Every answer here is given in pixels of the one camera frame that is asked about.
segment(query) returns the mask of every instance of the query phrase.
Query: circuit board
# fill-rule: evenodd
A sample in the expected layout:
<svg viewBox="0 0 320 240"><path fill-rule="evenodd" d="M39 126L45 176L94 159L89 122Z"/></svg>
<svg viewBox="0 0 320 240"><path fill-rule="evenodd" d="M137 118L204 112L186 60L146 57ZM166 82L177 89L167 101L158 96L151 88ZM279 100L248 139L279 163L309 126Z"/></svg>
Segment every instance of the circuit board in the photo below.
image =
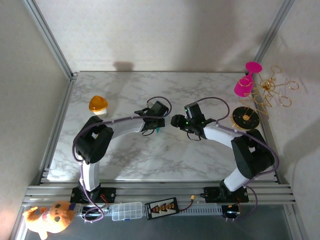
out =
<svg viewBox="0 0 320 240"><path fill-rule="evenodd" d="M148 220L170 216L179 213L177 198L168 198L160 201L148 202L144 205Z"/></svg>

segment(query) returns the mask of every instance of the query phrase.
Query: wire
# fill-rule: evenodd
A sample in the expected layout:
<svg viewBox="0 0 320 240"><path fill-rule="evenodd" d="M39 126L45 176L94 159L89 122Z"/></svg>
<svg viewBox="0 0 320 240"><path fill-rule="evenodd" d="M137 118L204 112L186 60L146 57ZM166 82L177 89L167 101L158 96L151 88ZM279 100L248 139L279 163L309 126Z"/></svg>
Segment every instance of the wire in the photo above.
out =
<svg viewBox="0 0 320 240"><path fill-rule="evenodd" d="M100 198L102 198L102 200L105 202L103 209L108 205L108 207L110 207L109 203L106 200L106 196L104 194L100 195Z"/></svg>
<svg viewBox="0 0 320 240"><path fill-rule="evenodd" d="M119 122L122 122L122 121L127 121L127 120L133 120L133 119L163 119L165 117L167 117L171 111L172 111L172 104L171 102L163 97L163 96L154 96L154 97L151 97L150 99L148 99L146 101L146 103L148 104L152 99L164 99L168 102L169 104L169 110L168 112L164 115L164 116L129 116L129 117L123 117L123 118L119 118L119 119L116 119L116 120L109 120L109 121L101 121L101 122L96 122L96 123L93 123L89 126L87 126L86 128L84 128L83 130L81 130L74 138L73 140L73 143L72 143L72 156L74 158L74 160L76 160L79 164L80 164L80 183L81 183L81 186L83 188L83 192L84 192L84 195L85 197L87 198L87 200L94 206L92 208L90 208L83 216L83 219L84 219L84 222L90 222L90 223L94 223L94 222L97 222L101 219L103 219L105 217L105 213L104 211L102 210L101 207L99 207L96 203L94 203L94 201L89 197L88 193L87 193L87 190L86 190L86 185L85 185L85 181L84 181L84 169L83 169L83 164L84 164L84 161L82 159L79 159L76 157L76 143L78 142L79 138L84 134L86 133L87 131L89 131L90 129L96 127L96 126L100 126L100 125L111 125L113 123L119 123ZM87 220L87 214L90 213L91 211L93 210L98 210L101 215L100 217L97 217L96 219L94 220Z"/></svg>
<svg viewBox="0 0 320 240"><path fill-rule="evenodd" d="M226 119L226 118L229 116L229 114L230 114L230 107L229 107L228 103L227 103L225 100L223 100L222 98L220 98L220 97L207 96L207 97L204 97L204 98L201 98L201 99L195 101L195 103L198 103L198 102L201 102L201 101L207 100L207 99L217 99L217 100L223 102L223 103L226 105L226 108L227 108L227 110L228 110L228 113L227 113L224 117L221 117L221 118L219 118L218 120L216 120L217 123L218 123L219 121L223 120L223 119Z"/></svg>
<svg viewBox="0 0 320 240"><path fill-rule="evenodd" d="M201 141L201 138L198 136L199 139L192 139L190 136L189 136L189 132L186 133L188 139L192 140L192 141L196 141L196 142L199 142Z"/></svg>
<svg viewBox="0 0 320 240"><path fill-rule="evenodd" d="M241 217L237 217L235 219L237 221L246 219L247 217L252 215L254 213L254 211L257 209L257 206L258 206L258 197L257 197L256 192L252 189L252 187L250 187L250 186L246 186L246 187L253 192L253 195L254 195L254 198L255 198L255 205L254 205L254 208L252 208L252 210L247 215L244 215L244 216L241 216Z"/></svg>
<svg viewBox="0 0 320 240"><path fill-rule="evenodd" d="M186 208L179 209L179 211L180 211L180 212L182 212L182 211L187 210L188 208L190 208L190 207L191 207L191 205L192 205L193 203L194 203L194 200L193 200L193 199L191 199L191 203L190 203L190 205L189 205L189 206L187 206Z"/></svg>
<svg viewBox="0 0 320 240"><path fill-rule="evenodd" d="M241 213L240 199L239 197L237 197L236 199L238 200L239 213Z"/></svg>
<svg viewBox="0 0 320 240"><path fill-rule="evenodd" d="M152 132L150 132L150 133L148 133L148 134L145 134L146 132L148 132L148 130L143 131L143 132L142 132L142 136L145 136L145 137L146 137L146 136L150 136L151 134L153 134L153 133L155 132L155 130L153 129Z"/></svg>
<svg viewBox="0 0 320 240"><path fill-rule="evenodd" d="M279 164L280 164L280 161L279 161L279 157L278 155L276 154L276 152L271 148L269 147L266 143L264 143L263 141L260 141L259 139L255 138L254 136L251 136L250 134L246 133L246 132L243 132L243 131L237 131L235 129L232 129L232 128L229 128L229 127L226 127L226 126L222 126L222 125L219 125L218 122L216 122L216 125L218 128L221 128L223 130L226 130L226 131L229 131L229 132L232 132L232 133L237 133L237 134L241 134L241 135L244 135L250 139L252 139L253 141L257 142L258 144L262 145L263 147L265 147L266 149L268 149L273 157L274 157L274 167L271 169L271 170L268 170L268 171L264 171L264 172L261 172L259 173L258 175L256 175L255 177L253 177L252 179L250 179L249 181L247 181L244 186L247 186L249 183L251 183L254 179L262 176L262 175L265 175L265 174L269 174L269 173L273 173L274 171L277 170L277 168L279 167Z"/></svg>

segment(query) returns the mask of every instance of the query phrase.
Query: white wall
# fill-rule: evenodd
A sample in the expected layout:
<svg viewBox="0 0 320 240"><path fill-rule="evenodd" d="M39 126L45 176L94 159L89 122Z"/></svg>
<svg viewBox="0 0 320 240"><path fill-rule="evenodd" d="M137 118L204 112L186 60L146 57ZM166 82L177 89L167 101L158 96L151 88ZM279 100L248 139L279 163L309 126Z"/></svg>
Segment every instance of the white wall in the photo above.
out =
<svg viewBox="0 0 320 240"><path fill-rule="evenodd" d="M320 2L296 0L262 60L279 65L300 85L286 90L291 107L268 109L280 155L281 175L291 183L310 240L320 239Z"/></svg>
<svg viewBox="0 0 320 240"><path fill-rule="evenodd" d="M36 0L74 72L244 72L283 1Z"/></svg>
<svg viewBox="0 0 320 240"><path fill-rule="evenodd" d="M39 169L66 87L23 1L0 1L0 240Z"/></svg>

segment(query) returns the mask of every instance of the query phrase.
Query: white marble tabletop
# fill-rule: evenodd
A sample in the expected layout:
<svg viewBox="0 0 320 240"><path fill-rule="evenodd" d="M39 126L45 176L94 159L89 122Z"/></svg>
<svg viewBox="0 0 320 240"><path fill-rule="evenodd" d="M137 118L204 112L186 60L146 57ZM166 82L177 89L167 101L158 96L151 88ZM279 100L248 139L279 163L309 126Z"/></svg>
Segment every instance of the white marble tabletop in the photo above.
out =
<svg viewBox="0 0 320 240"><path fill-rule="evenodd" d="M53 156L47 179L77 181L79 164L72 157L76 134L94 114L89 102L95 95L109 106L104 119L132 115L145 108L146 101L163 96L172 103L166 127L150 136L130 133L113 139L100 161L100 180L146 181L219 181L228 176L236 163L233 151L214 141L191 141L185 132L170 125L171 117L184 114L184 106L200 98L225 99L231 112L241 106L234 87L243 73L176 72L80 72ZM206 119L218 119L227 112L225 105L213 99L199 103ZM232 127L231 117L220 122ZM273 180L273 174L263 177Z"/></svg>

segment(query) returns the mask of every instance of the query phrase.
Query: black round base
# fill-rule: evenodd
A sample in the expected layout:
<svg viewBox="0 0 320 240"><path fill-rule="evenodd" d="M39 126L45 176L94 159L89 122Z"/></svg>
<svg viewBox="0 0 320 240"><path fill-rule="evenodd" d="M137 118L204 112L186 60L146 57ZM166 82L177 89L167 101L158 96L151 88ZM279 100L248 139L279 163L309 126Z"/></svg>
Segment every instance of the black round base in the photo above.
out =
<svg viewBox="0 0 320 240"><path fill-rule="evenodd" d="M244 118L244 115L250 116L250 118L247 120ZM255 129L260 124L259 115L252 108L248 109L247 106L237 107L233 111L231 119L233 124L241 129Z"/></svg>

